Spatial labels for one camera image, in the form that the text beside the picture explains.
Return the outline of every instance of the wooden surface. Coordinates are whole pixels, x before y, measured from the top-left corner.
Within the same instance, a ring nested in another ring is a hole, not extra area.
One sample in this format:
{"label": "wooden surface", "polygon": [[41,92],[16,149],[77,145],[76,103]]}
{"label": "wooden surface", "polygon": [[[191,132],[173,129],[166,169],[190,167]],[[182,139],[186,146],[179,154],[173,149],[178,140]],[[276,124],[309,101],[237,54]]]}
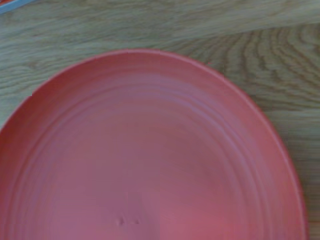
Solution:
{"label": "wooden surface", "polygon": [[191,56],[273,122],[302,182],[310,239],[320,240],[317,23],[320,0],[37,1],[0,15],[0,127],[40,83],[84,58],[135,47]]}

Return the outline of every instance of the wooden table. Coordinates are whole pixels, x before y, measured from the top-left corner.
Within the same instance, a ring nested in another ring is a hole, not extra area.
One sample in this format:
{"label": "wooden table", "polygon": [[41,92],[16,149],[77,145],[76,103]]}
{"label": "wooden table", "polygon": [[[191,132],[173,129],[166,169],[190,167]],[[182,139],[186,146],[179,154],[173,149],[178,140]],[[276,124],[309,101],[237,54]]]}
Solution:
{"label": "wooden table", "polygon": [[40,83],[87,57],[157,48],[208,64],[273,122],[320,240],[320,0],[38,0],[0,15],[0,127]]}

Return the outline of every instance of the blue object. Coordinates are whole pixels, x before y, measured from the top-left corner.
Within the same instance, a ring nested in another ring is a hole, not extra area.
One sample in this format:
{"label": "blue object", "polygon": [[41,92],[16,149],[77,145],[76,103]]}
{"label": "blue object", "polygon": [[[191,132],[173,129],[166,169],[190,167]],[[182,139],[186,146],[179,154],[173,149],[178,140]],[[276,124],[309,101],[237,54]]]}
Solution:
{"label": "blue object", "polygon": [[2,4],[2,5],[0,5],[0,14],[11,11],[11,10],[16,9],[18,7],[21,7],[25,4],[32,2],[32,1],[33,0],[13,0],[13,1],[7,2],[5,4]]}

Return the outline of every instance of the red plate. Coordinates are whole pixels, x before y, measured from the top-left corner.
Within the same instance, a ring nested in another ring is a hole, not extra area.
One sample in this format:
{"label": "red plate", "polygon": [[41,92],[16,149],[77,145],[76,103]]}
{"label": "red plate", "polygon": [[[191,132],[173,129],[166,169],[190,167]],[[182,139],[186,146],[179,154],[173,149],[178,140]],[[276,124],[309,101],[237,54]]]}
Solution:
{"label": "red plate", "polygon": [[306,240],[301,188],[257,106],[173,53],[51,78],[0,133],[0,240]]}

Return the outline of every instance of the wood grain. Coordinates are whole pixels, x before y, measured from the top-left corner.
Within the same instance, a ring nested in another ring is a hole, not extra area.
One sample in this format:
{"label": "wood grain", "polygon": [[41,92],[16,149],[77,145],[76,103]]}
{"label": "wood grain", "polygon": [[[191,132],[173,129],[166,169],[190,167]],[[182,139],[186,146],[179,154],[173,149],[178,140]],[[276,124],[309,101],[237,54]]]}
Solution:
{"label": "wood grain", "polygon": [[7,13],[0,27],[5,36],[54,33],[57,44],[95,38],[154,44],[319,23],[319,13],[320,0],[38,0]]}
{"label": "wood grain", "polygon": [[0,15],[0,127],[40,83],[87,57],[137,47],[190,56],[273,122],[320,240],[320,24],[269,28],[320,22],[319,13],[320,0],[37,1]]}

